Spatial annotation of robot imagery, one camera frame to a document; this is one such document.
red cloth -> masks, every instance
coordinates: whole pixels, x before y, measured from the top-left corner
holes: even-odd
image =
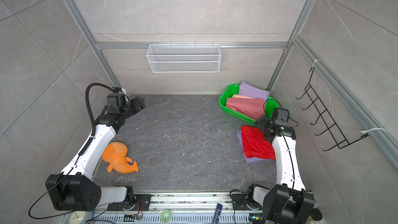
[[[263,132],[257,127],[242,126],[243,153],[248,158],[258,157],[276,160],[270,142],[263,139]]]
[[[263,99],[226,98],[225,106],[253,119],[264,115]]]

white wire basket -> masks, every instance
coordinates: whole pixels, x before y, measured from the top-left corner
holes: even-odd
[[[147,59],[154,73],[219,72],[221,48],[216,44],[152,44]]]

dark blue marker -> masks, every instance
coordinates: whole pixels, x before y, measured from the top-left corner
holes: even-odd
[[[220,203],[217,204],[216,212],[214,213],[212,224],[217,224],[220,219],[220,214],[222,211],[222,205]]]

folded cloth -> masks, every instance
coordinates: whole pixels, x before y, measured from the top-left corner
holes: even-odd
[[[249,118],[258,119],[264,115],[263,99],[226,98],[225,106]]]
[[[248,96],[244,96],[244,95],[240,95],[240,94],[234,94],[234,95],[232,95],[232,98],[254,99],[252,97],[248,97]]]
[[[258,157],[276,160],[270,142],[264,140],[263,132],[257,127],[242,126],[243,153],[248,158]]]
[[[270,92],[259,89],[257,87],[253,87],[252,85],[247,84],[245,81],[242,81],[239,86],[239,94],[255,99],[263,99],[264,101],[266,101]]]
[[[242,147],[242,151],[243,151],[242,131],[238,131],[238,132],[236,133],[236,135],[238,136],[239,143],[240,143],[240,146]],[[247,163],[254,163],[254,162],[258,162],[258,161],[265,160],[265,159],[263,159],[263,158],[258,158],[258,157],[248,158],[248,157],[246,157],[245,153],[243,153],[243,157],[246,159],[246,162],[247,162]]]

laundry basket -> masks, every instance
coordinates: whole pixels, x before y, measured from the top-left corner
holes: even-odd
[[[219,72],[221,48],[215,44],[153,44],[147,59],[154,73]]]
[[[218,100],[218,103],[222,107],[222,110],[229,115],[232,115],[240,120],[243,120],[244,122],[247,122],[251,125],[254,125],[254,119],[249,118],[239,112],[235,112],[234,110],[226,107],[226,98],[231,98],[234,94],[239,93],[239,84],[232,84],[227,87],[225,92],[221,95],[220,99]],[[275,107],[278,107],[278,103],[276,101],[267,101],[266,103],[266,114],[267,116],[272,116],[273,109]]]

